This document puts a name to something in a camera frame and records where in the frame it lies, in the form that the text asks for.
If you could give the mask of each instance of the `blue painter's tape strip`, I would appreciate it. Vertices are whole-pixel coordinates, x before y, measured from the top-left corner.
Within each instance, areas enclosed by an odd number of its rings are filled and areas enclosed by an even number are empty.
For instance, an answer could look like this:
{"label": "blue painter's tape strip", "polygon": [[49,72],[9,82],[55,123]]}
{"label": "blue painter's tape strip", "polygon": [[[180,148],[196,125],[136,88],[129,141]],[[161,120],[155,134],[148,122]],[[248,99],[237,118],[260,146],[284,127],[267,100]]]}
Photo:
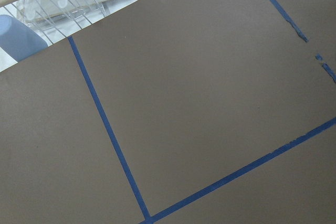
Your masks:
{"label": "blue painter's tape strip", "polygon": [[332,69],[328,66],[328,64],[324,61],[323,57],[320,55],[316,55],[315,58],[319,60],[322,63],[322,67],[324,70],[330,75],[330,77],[333,79],[333,81],[336,83],[336,74]]}
{"label": "blue painter's tape strip", "polygon": [[294,148],[295,146],[302,144],[303,142],[307,141],[308,139],[320,134],[321,132],[327,130],[328,128],[334,126],[336,124],[336,118],[333,118],[329,121],[327,121],[326,123],[322,124],[321,126],[318,126],[317,128],[315,128],[314,130],[308,132],[306,135],[301,136],[293,141],[291,141],[288,144],[283,145],[282,147],[276,149],[275,151],[273,151],[272,153],[269,153],[257,160],[255,160],[254,162],[244,166],[243,168],[231,173],[230,175],[218,180],[217,182],[213,183],[212,185],[209,185],[205,188],[203,188],[202,190],[194,193],[193,195],[190,195],[189,197],[179,201],[178,203],[164,209],[163,211],[159,212],[158,214],[154,215],[151,217],[150,221],[152,221],[153,223],[161,220],[162,218],[172,214],[173,212],[178,211],[179,209],[189,205],[190,203],[202,198],[203,196],[211,193],[212,191],[228,184],[229,182],[231,182],[232,180],[246,174],[247,172],[250,172],[251,170],[259,167],[260,165],[272,160],[273,158],[285,153],[286,151]]}
{"label": "blue painter's tape strip", "polygon": [[291,24],[296,33],[302,38],[305,42],[308,42],[308,38],[304,35],[304,33],[300,30],[300,28],[295,24],[295,22],[291,19],[291,17],[286,13],[283,7],[279,4],[277,0],[270,0],[274,7],[278,10],[278,12],[284,17],[284,19]]}
{"label": "blue painter's tape strip", "polygon": [[103,121],[103,123],[104,123],[104,126],[105,126],[105,128],[106,128],[106,131],[107,131],[107,133],[108,133],[108,135],[109,135],[109,137],[110,137],[110,140],[111,140],[111,142],[112,142],[112,145],[113,145],[113,147],[114,147],[114,150],[115,150],[115,152],[117,153],[118,159],[119,159],[119,161],[120,161],[120,163],[121,163],[121,166],[122,166],[122,168],[123,168],[123,170],[124,170],[124,172],[125,172],[125,174],[126,174],[126,177],[127,177],[127,179],[128,179],[128,182],[130,183],[131,188],[132,188],[132,190],[133,190],[133,193],[134,193],[134,195],[135,195],[135,198],[136,198],[136,200],[138,201],[138,204],[139,204],[139,206],[140,206],[140,209],[141,209],[141,211],[142,211],[142,214],[143,214],[145,220],[148,220],[148,219],[150,219],[150,214],[149,214],[149,212],[148,212],[147,206],[146,206],[146,204],[145,204],[145,202],[144,202],[144,200],[143,200],[143,198],[142,198],[142,196],[141,196],[141,194],[140,194],[140,191],[139,191],[138,186],[136,185],[135,179],[134,179],[134,177],[133,177],[133,175],[132,175],[132,173],[131,173],[131,170],[130,170],[130,168],[129,168],[127,162],[126,162],[126,159],[125,159],[125,157],[124,157],[124,154],[123,154],[122,151],[121,151],[121,148],[120,148],[120,146],[119,146],[119,143],[118,143],[118,141],[117,141],[117,138],[116,138],[116,136],[114,135],[114,132],[113,132],[113,130],[112,130],[112,127],[111,127],[111,125],[110,125],[110,122],[109,122],[109,120],[108,120],[108,118],[107,118],[107,116],[106,116],[106,114],[105,114],[104,108],[103,108],[103,106],[102,106],[101,103],[100,103],[100,100],[99,100],[99,98],[98,98],[98,95],[97,95],[97,93],[96,93],[96,90],[94,89],[94,86],[93,86],[92,81],[91,81],[91,79],[90,79],[90,76],[89,76],[89,74],[88,74],[88,72],[87,72],[87,70],[86,70],[86,67],[85,67],[85,65],[84,65],[84,62],[83,62],[83,60],[82,60],[82,58],[81,58],[81,56],[80,56],[80,54],[79,54],[79,51],[78,51],[77,46],[76,46],[76,44],[75,44],[75,41],[74,41],[74,39],[72,38],[72,36],[68,37],[68,40],[69,40],[70,45],[71,45],[71,48],[72,48],[72,50],[73,50],[73,52],[74,52],[73,54],[74,54],[75,57],[76,57],[77,63],[78,63],[78,65],[79,65],[79,68],[80,68],[80,70],[81,70],[81,72],[82,72],[82,74],[83,74],[83,77],[84,77],[84,79],[85,79],[85,82],[86,82],[86,84],[87,84],[87,86],[88,86],[88,88],[89,88],[89,90],[90,90],[90,93],[91,93],[91,95],[92,95],[92,98],[93,98],[93,100],[94,100],[94,103],[96,104],[96,107],[97,107],[97,110],[98,110],[98,112],[99,112],[99,115],[100,115],[100,117],[101,117],[101,119],[102,119],[102,121]]}

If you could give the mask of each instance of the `brown surface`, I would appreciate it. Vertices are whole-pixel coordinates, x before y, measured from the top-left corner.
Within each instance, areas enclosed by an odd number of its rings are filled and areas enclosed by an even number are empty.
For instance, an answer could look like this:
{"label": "brown surface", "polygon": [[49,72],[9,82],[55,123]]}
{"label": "brown surface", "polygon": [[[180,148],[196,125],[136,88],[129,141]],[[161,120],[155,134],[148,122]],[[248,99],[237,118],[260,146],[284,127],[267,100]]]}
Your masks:
{"label": "brown surface", "polygon": [[336,127],[157,224],[333,224]]}
{"label": "brown surface", "polygon": [[151,214],[336,115],[269,0],[140,0],[73,37]]}
{"label": "brown surface", "polygon": [[143,219],[67,40],[0,73],[1,223]]}
{"label": "brown surface", "polygon": [[277,0],[336,71],[336,0]]}

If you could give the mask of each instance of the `white surface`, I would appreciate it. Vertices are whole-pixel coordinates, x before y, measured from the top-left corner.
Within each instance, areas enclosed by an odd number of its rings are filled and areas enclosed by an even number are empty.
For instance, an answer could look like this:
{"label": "white surface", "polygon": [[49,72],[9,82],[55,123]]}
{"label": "white surface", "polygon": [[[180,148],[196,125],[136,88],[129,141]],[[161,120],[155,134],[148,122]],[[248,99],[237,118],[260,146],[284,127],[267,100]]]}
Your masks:
{"label": "white surface", "polygon": [[[112,0],[107,3],[108,9],[110,13],[114,13],[132,3],[134,3],[137,0]],[[16,10],[12,6],[7,6],[7,8],[15,15]],[[0,8],[0,14],[8,14],[8,12]],[[88,15],[88,18],[91,20],[91,22],[96,22],[100,19],[102,19],[102,15],[99,11],[91,12]],[[78,23],[84,28],[90,25],[84,18],[79,18]],[[57,27],[66,35],[69,36],[75,32],[77,32],[80,28],[75,24],[75,22],[69,21],[69,20],[62,20],[61,22],[57,23]],[[44,31],[47,36],[53,41],[57,42],[64,38],[59,32],[57,32],[54,29],[49,29]],[[48,41],[48,39],[41,33],[37,32],[45,41],[47,41],[48,45],[51,45],[51,43]],[[0,72],[3,71],[6,68],[9,68],[10,66],[14,65],[16,61],[10,57],[4,50],[0,48]]]}

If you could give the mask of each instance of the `blue tape line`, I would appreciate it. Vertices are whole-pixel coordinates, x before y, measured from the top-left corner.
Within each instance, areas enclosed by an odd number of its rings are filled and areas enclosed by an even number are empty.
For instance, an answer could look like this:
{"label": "blue tape line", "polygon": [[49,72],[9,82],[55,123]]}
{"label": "blue tape line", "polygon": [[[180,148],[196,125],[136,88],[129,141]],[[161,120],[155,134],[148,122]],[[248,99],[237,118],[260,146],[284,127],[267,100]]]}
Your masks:
{"label": "blue tape line", "polygon": [[131,173],[131,170],[130,170],[130,168],[129,168],[127,162],[126,162],[126,159],[125,159],[125,157],[124,157],[124,154],[123,154],[122,151],[121,151],[121,148],[120,148],[120,146],[119,146],[119,143],[118,143],[118,141],[117,141],[117,138],[116,138],[116,136],[114,135],[114,132],[113,132],[113,130],[112,130],[112,127],[111,127],[111,125],[110,125],[110,122],[109,122],[109,120],[108,120],[108,118],[107,118],[107,116],[106,116],[106,114],[105,114],[104,108],[103,108],[103,106],[102,106],[101,103],[100,103],[100,100],[99,100],[99,98],[98,98],[98,95],[97,95],[97,93],[96,93],[96,90],[94,89],[94,86],[93,86],[92,81],[91,81],[91,79],[90,79],[90,76],[89,76],[89,74],[88,74],[88,72],[87,72],[87,70],[86,70],[86,67],[85,67],[85,65],[84,65],[84,62],[83,62],[83,60],[82,60],[82,58],[81,58],[81,56],[80,56],[80,54],[79,54],[79,51],[78,51],[77,46],[76,46],[76,44],[75,44],[75,41],[74,41],[74,39],[73,39],[72,36],[68,37],[68,40],[69,40],[70,45],[71,45],[71,48],[72,48],[72,50],[73,50],[73,52],[74,52],[73,54],[74,54],[75,57],[76,57],[77,63],[78,63],[78,65],[79,65],[79,68],[80,68],[80,70],[81,70],[81,72],[82,72],[82,74],[83,74],[83,76],[84,76],[85,82],[86,82],[86,84],[87,84],[87,86],[88,86],[88,88],[89,88],[89,90],[90,90],[90,93],[91,93],[91,95],[92,95],[92,98],[93,98],[93,100],[94,100],[94,103],[96,104],[96,107],[97,107],[97,110],[98,110],[98,112],[99,112],[99,115],[100,115],[100,117],[101,117],[101,119],[102,119],[102,121],[103,121],[103,123],[104,123],[104,126],[105,126],[105,128],[106,128],[106,131],[107,131],[107,133],[108,133],[108,135],[109,135],[109,137],[110,137],[110,140],[111,140],[111,142],[112,142],[112,145],[113,145],[113,147],[114,147],[114,150],[115,150],[115,152],[117,153],[117,156],[118,156],[118,159],[119,159],[119,161],[120,161],[120,163],[121,163],[121,166],[122,166],[122,168],[123,168],[123,170],[124,170],[124,172],[125,172],[125,174],[126,174],[126,177],[127,177],[127,179],[128,179],[128,182],[129,182],[130,185],[131,185],[131,188],[132,188],[132,190],[133,190],[133,193],[134,193],[134,195],[135,195],[135,198],[136,198],[136,200],[137,200],[137,202],[138,202],[138,204],[139,204],[139,206],[140,206],[140,209],[141,209],[141,211],[142,211],[142,214],[143,214],[145,220],[148,220],[148,219],[150,219],[150,214],[149,214],[149,212],[148,212],[147,206],[146,206],[146,204],[145,204],[145,202],[144,202],[144,200],[143,200],[143,198],[142,198],[142,196],[141,196],[141,194],[140,194],[140,191],[139,191],[138,186],[136,185],[135,179],[134,179],[134,177],[133,177],[133,175],[132,175],[132,173]]}
{"label": "blue tape line", "polygon": [[316,55],[315,58],[322,63],[322,67],[325,71],[330,75],[333,81],[336,83],[336,74],[332,71],[332,69],[328,66],[328,64],[324,61],[323,57],[320,55]]}
{"label": "blue tape line", "polygon": [[275,151],[273,151],[272,153],[269,153],[257,160],[255,160],[254,162],[244,166],[243,168],[231,173],[230,175],[218,180],[217,182],[203,188],[202,190],[194,193],[193,195],[190,195],[189,197],[179,201],[178,203],[164,209],[163,211],[159,212],[158,214],[154,215],[151,217],[150,221],[152,221],[153,223],[161,220],[162,218],[172,214],[173,212],[178,211],[179,209],[189,205],[190,203],[202,198],[203,196],[211,193],[212,191],[219,189],[220,187],[228,184],[229,182],[231,182],[232,180],[246,174],[247,172],[250,172],[251,170],[259,167],[260,165],[272,160],[273,158],[285,153],[286,151],[294,148],[295,146],[302,144],[303,142],[307,141],[308,139],[320,134],[321,132],[327,130],[328,128],[330,128],[331,126],[336,124],[336,118],[333,118],[329,121],[327,121],[326,123],[322,124],[321,126],[318,126],[317,128],[315,128],[314,130],[308,132],[306,135],[301,136],[293,141],[291,141],[288,144],[283,145],[282,147],[276,149]]}
{"label": "blue tape line", "polygon": [[274,7],[278,10],[278,12],[284,17],[284,19],[291,24],[296,33],[302,38],[305,42],[308,42],[308,38],[304,35],[304,33],[300,30],[300,28],[295,24],[295,22],[291,19],[291,17],[286,13],[283,7],[279,4],[277,0],[270,0]]}

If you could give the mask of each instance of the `blue plastic container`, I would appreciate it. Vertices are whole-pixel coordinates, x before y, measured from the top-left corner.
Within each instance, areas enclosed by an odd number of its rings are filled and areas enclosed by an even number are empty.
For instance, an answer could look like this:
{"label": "blue plastic container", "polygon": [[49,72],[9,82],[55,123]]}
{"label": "blue plastic container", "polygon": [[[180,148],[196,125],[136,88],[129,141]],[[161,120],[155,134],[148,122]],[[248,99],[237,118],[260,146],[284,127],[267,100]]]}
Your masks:
{"label": "blue plastic container", "polygon": [[0,47],[16,61],[21,61],[47,48],[48,44],[17,19],[0,15]]}

